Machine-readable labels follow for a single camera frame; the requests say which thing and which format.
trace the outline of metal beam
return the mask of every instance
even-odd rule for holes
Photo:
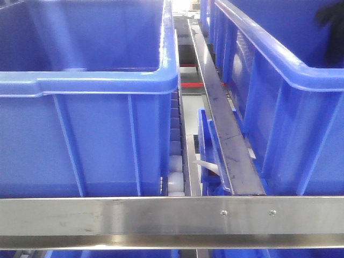
[[[0,249],[344,247],[343,217],[344,197],[0,199]]]
[[[226,177],[233,195],[265,195],[235,116],[226,98],[211,54],[197,20],[189,20],[197,62],[204,83],[211,118],[214,121],[224,160]]]

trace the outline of white roller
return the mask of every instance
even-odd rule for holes
[[[183,173],[183,158],[182,156],[170,156],[170,173]]]
[[[168,192],[184,191],[184,175],[183,173],[173,172],[168,175]]]
[[[168,196],[185,196],[185,192],[169,192]]]

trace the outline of blue plastic bin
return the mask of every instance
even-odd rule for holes
[[[10,2],[0,197],[159,195],[178,80],[170,0]]]
[[[179,258],[178,250],[48,251],[45,258]]]
[[[344,249],[226,249],[213,258],[342,258]]]
[[[215,5],[216,63],[275,195],[344,194],[344,69],[323,68],[336,0],[230,0]]]
[[[198,139],[201,160],[217,163],[211,131],[212,120],[208,120],[204,109],[198,111]],[[219,176],[202,167],[201,182],[203,196],[230,195],[221,186]],[[216,249],[212,258],[343,258],[344,249]]]

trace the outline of black object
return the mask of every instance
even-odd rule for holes
[[[316,21],[320,26],[330,23],[324,59],[327,65],[334,67],[344,58],[344,1],[319,9]]]

